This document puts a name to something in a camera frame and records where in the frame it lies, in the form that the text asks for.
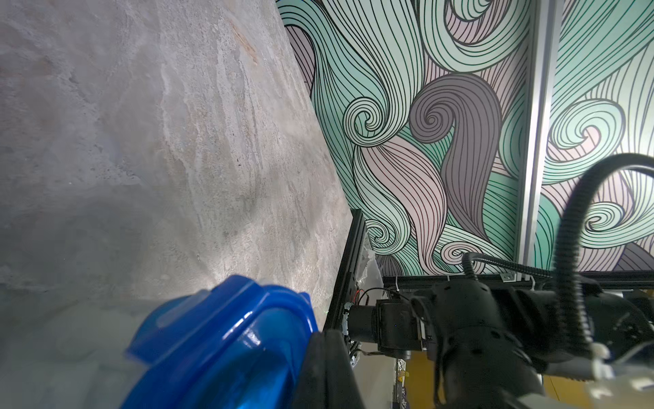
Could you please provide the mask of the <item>blue-lid container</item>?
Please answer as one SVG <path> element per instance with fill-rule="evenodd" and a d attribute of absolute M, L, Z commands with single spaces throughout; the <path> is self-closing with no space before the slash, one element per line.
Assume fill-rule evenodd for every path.
<path fill-rule="evenodd" d="M 159 305 L 125 354 L 145 371 L 124 408 L 288 408 L 318 330 L 308 293 L 232 275 Z"/>

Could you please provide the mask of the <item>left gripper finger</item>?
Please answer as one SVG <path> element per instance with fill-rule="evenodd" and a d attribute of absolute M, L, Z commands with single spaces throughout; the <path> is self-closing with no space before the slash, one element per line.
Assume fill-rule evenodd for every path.
<path fill-rule="evenodd" d="M 364 408 L 343 334 L 315 332 L 292 397 L 293 408 Z"/>

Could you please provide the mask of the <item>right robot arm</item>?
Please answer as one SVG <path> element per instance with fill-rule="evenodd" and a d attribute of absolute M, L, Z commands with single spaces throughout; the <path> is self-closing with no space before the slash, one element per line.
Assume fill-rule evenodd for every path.
<path fill-rule="evenodd" d="M 425 325 L 439 408 L 546 405 L 542 375 L 596 380 L 653 367 L 653 328 L 633 303 L 582 284 L 560 308 L 554 291 L 453 279 L 410 300 Z"/>

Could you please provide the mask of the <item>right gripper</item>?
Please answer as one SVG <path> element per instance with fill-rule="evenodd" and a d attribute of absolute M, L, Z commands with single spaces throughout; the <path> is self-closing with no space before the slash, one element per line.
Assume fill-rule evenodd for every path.
<path fill-rule="evenodd" d="M 434 339 L 437 408 L 533 408 L 557 343 L 556 296 L 474 279 L 420 278 L 410 305 Z"/>

